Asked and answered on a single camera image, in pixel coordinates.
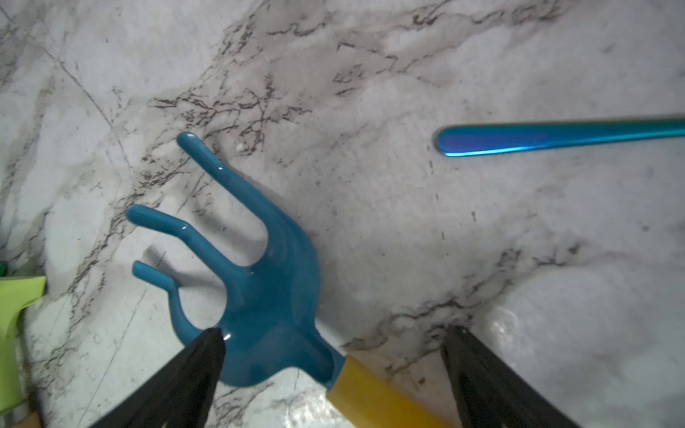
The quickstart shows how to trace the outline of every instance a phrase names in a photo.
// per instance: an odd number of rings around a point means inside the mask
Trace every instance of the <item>green object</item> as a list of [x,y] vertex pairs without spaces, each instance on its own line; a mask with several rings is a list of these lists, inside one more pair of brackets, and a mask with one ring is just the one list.
[[[0,264],[0,270],[6,272],[7,264]],[[0,278],[0,414],[24,401],[14,348],[16,320],[23,308],[42,296],[44,289],[45,277]]]

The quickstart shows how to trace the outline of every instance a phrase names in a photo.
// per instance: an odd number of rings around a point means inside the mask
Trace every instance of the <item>yellow handle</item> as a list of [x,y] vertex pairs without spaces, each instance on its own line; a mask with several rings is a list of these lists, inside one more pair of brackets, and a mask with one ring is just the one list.
[[357,428],[447,428],[350,355],[326,397]]

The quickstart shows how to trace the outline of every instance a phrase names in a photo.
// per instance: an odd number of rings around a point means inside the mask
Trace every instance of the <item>garden tool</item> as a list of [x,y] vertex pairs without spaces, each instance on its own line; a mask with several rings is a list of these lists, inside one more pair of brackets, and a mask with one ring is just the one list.
[[[314,326],[319,297],[319,262],[307,234],[212,154],[190,132],[176,141],[214,180],[266,226],[266,252],[252,266],[237,266],[190,224],[141,205],[126,211],[140,226],[182,240],[224,283],[227,303],[221,329],[225,359],[220,380],[252,386],[286,367],[298,367],[328,389],[327,398],[358,427],[444,427],[436,417],[393,390],[358,360],[343,357]],[[190,344],[201,330],[186,318],[179,284],[142,262],[133,274],[169,294],[171,322],[178,338]]]

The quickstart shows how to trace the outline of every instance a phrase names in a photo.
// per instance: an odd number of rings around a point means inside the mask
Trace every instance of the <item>blue metal handle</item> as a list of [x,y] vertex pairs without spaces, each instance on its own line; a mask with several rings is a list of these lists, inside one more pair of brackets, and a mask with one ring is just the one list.
[[447,156],[473,156],[682,136],[685,136],[685,118],[465,125],[440,129],[434,141],[438,150]]

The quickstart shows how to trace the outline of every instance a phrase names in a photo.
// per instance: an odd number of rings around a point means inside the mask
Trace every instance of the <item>white marble countertop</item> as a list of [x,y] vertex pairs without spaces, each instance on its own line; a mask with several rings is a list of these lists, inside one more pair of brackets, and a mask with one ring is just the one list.
[[[86,427],[225,293],[141,203],[247,264],[266,232],[173,142],[195,132],[310,234],[324,336],[442,417],[445,325],[479,336],[575,420],[685,418],[685,144],[450,159],[451,123],[685,111],[680,0],[6,0],[0,259],[45,273],[27,310],[48,427]],[[309,377],[219,385],[211,427],[344,427]]]

